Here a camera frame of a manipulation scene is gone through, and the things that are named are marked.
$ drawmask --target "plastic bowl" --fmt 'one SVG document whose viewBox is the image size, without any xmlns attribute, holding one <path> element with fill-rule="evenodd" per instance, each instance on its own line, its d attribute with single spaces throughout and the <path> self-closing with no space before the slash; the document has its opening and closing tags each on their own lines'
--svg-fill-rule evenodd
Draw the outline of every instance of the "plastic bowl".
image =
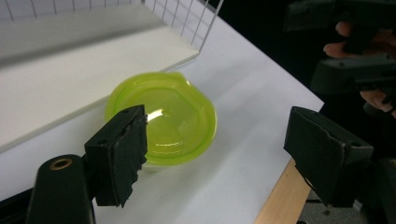
<svg viewBox="0 0 396 224">
<path fill-rule="evenodd" d="M 214 106 L 180 73 L 146 73 L 123 81 L 108 99 L 106 120 L 132 105 L 144 105 L 148 114 L 148 165 L 192 161 L 215 137 Z"/>
</svg>

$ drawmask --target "white shelf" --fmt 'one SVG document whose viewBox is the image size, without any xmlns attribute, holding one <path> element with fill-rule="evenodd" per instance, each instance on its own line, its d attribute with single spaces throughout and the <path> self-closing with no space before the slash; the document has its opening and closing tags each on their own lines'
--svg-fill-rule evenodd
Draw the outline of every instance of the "white shelf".
<svg viewBox="0 0 396 224">
<path fill-rule="evenodd" d="M 144 5 L 0 24 L 0 151 L 103 102 L 124 79 L 192 60 Z"/>
</svg>

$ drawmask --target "finger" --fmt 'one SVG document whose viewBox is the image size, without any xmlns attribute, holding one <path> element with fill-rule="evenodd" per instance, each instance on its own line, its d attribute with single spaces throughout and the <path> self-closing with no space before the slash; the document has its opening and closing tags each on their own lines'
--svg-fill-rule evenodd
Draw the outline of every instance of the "finger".
<svg viewBox="0 0 396 224">
<path fill-rule="evenodd" d="M 376 101 L 381 101 L 386 97 L 386 94 L 380 90 L 375 91 L 361 91 L 361 97 L 370 105 L 377 109 L 381 109 L 380 106 L 377 105 Z"/>
<path fill-rule="evenodd" d="M 331 43 L 324 46 L 323 51 L 332 58 L 356 58 L 357 54 L 344 52 L 346 42 Z"/>
<path fill-rule="evenodd" d="M 352 25 L 348 22 L 340 21 L 335 25 L 335 30 L 339 35 L 348 37 L 352 32 Z"/>
</svg>

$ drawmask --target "white tabletop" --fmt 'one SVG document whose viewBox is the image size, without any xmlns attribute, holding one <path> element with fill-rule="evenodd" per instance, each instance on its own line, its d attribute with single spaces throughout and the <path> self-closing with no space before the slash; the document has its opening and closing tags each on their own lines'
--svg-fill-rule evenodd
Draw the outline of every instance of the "white tabletop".
<svg viewBox="0 0 396 224">
<path fill-rule="evenodd" d="M 124 208 L 94 207 L 97 223 L 253 223 L 290 159 L 283 150 L 290 108 L 322 106 L 220 19 L 200 56 L 177 71 L 217 109 L 213 144 L 195 161 L 139 172 Z M 104 109 L 105 102 L 0 154 L 0 200 L 31 188 L 44 161 L 83 155 Z"/>
</svg>

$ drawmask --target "white wire shelf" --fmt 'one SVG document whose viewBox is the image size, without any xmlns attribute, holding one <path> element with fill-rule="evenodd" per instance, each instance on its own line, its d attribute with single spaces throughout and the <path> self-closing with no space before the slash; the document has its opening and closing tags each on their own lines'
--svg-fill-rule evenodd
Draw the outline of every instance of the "white wire shelf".
<svg viewBox="0 0 396 224">
<path fill-rule="evenodd" d="M 223 0 L 216 3 L 211 3 L 210 0 L 0 0 L 0 22 L 40 20 L 145 4 L 178 34 L 201 49 L 222 2 Z"/>
<path fill-rule="evenodd" d="M 200 52 L 209 0 L 0 0 L 0 152 Z"/>
</svg>

